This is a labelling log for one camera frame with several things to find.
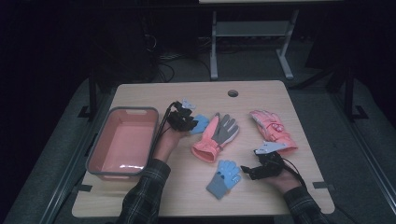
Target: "person's right hand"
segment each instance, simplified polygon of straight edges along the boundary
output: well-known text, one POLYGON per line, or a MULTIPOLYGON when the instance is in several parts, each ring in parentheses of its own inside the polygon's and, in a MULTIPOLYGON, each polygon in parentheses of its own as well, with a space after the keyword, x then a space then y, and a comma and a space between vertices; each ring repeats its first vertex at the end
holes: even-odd
POLYGON ((301 186, 298 179, 285 169, 278 176, 267 177, 263 181, 276 187, 282 194, 301 186))

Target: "person's left hand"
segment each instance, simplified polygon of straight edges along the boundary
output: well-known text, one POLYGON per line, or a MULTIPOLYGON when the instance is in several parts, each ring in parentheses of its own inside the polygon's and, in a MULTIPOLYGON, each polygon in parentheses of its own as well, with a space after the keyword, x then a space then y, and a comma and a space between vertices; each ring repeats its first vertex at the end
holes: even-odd
POLYGON ((174 130, 168 122, 165 122, 163 133, 155 147, 153 158, 167 162, 172 150, 177 147, 180 138, 188 134, 188 132, 174 130))

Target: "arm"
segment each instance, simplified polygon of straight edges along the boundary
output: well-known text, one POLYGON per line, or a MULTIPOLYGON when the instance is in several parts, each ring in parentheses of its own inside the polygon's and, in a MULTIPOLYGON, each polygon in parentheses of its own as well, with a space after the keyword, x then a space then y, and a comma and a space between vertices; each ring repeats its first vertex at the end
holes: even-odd
POLYGON ((116 223, 156 223, 163 187, 171 169, 166 164, 179 139, 185 135, 165 123, 163 136, 158 142, 147 168, 122 202, 122 211, 116 223))
POLYGON ((278 176, 265 178, 264 181, 283 194, 295 223, 332 223, 320 212, 308 191, 287 170, 284 169, 278 176))

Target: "glove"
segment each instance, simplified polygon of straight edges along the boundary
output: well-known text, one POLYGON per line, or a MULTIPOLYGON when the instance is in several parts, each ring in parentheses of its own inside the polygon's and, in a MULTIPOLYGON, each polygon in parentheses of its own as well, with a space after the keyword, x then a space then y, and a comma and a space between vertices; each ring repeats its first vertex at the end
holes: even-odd
POLYGON ((290 138, 290 134, 286 132, 277 114, 266 110, 253 110, 250 112, 250 115, 256 120, 259 132, 266 141, 287 145, 286 148, 278 151, 279 154, 289 153, 297 149, 297 145, 290 138))
POLYGON ((220 200, 229 189, 232 189, 241 180, 238 173, 239 168, 234 161, 219 161, 218 170, 206 189, 220 200))
POLYGON ((202 133, 201 141, 192 145, 192 154, 202 161, 215 162, 219 152, 238 134, 239 127, 235 124, 235 119, 230 119, 227 114, 219 122, 219 116, 216 113, 202 133))
POLYGON ((198 121, 198 124, 190 131, 190 134, 203 133, 209 124, 209 119, 203 115, 197 115, 194 120, 198 121))

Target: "hole in table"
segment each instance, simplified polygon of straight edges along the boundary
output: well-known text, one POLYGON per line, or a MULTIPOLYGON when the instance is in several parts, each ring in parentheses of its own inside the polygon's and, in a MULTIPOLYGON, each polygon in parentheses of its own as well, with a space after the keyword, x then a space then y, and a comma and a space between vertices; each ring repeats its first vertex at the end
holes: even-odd
POLYGON ((236 91, 236 90, 230 90, 230 91, 228 91, 228 95, 230 96, 230 97, 237 97, 238 96, 238 91, 236 91))

